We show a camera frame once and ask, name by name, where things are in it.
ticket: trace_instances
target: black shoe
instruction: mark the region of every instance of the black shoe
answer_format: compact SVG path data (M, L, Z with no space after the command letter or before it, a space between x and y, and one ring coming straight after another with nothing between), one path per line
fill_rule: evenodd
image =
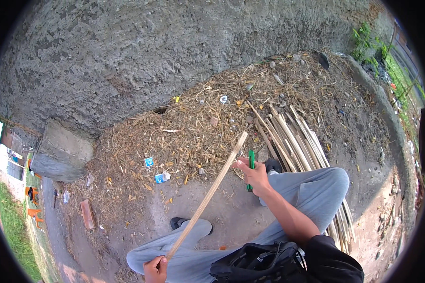
M172 227L173 230L178 229L181 227L181 224L187 220L190 220L190 219L173 217L172 219L170 219L170 226ZM209 232L208 235L211 235L212 233L213 233L213 227L211 226L211 231Z
M266 174L271 171L274 170L277 173L282 173L282 166L280 165L280 162L278 162L277 160L270 158L265 162L266 165Z

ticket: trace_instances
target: concrete curb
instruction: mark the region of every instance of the concrete curb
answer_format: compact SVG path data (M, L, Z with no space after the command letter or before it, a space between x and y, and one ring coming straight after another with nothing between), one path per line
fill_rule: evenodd
M376 82L370 77L351 56L346 56L349 66L353 72L353 79L363 87L365 87L371 94L374 94L374 100L377 104L378 111L382 113L388 128L389 137L391 142L389 144L391 154L394 157L395 165L398 169L400 177L400 186L402 190L403 199L403 222L405 224L405 231L407 239L414 228L416 213L414 211L414 202L416 195L416 170L414 162L408 148L406 141L406 134L398 116L395 114L394 109L387 99L384 89L377 85Z

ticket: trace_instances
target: black bag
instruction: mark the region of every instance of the black bag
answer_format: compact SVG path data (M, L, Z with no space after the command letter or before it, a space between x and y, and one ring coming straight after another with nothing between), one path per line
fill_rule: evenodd
M282 241L273 245L247 243L239 250L211 264L216 282L306 282L296 259L297 245Z

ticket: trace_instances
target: dirt ground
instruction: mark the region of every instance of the dirt ground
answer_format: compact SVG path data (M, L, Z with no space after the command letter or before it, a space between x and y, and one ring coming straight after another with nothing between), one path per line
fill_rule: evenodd
M284 54L224 71L186 91L178 103L174 100L156 113L116 124L96 144L88 168L94 177L92 185L86 186L86 178L70 185L56 184L71 197L66 205L58 198L61 223L53 229L62 227L67 251L91 281L141 282L141 275L128 267L126 254L168 232L170 218L193 215L243 130L249 133L243 153L261 149L262 137L247 123L247 117L255 115L245 99L261 109L263 117L269 113L267 103L277 105L279 112L286 111L285 103L294 105L318 135L330 165L347 171L350 187L346 199L357 233L351 254L363 265L367 282L382 278L399 236L398 232L392 236L392 230L402 227L397 222L394 228L386 225L378 232L380 214L391 211L391 204L396 203L398 216L400 202L397 194L385 193L388 187L391 190L396 175L387 126L371 96L352 81L345 60L329 54L326 71L317 64L315 53L299 54L304 64ZM273 69L271 60L276 63ZM218 100L225 94L229 102L220 104ZM210 125L212 116L219 119L217 126ZM155 165L148 170L143 159L151 156ZM199 167L206 174L198 174ZM171 179L155 184L154 175L164 171L170 172ZM79 202L86 198L91 201L96 229L86 230L83 224ZM200 249L242 245L274 220L256 196L245 190L241 175L231 169L202 218L213 224L214 232L198 243ZM386 251L376 259L380 250ZM83 281L73 278L70 282Z

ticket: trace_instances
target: green utility knife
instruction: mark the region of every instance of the green utility knife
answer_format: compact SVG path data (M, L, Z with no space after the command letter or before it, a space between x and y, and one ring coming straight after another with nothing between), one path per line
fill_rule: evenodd
M249 150L249 168L255 169L255 154L253 153L253 150ZM252 186L247 185L247 191L252 192Z

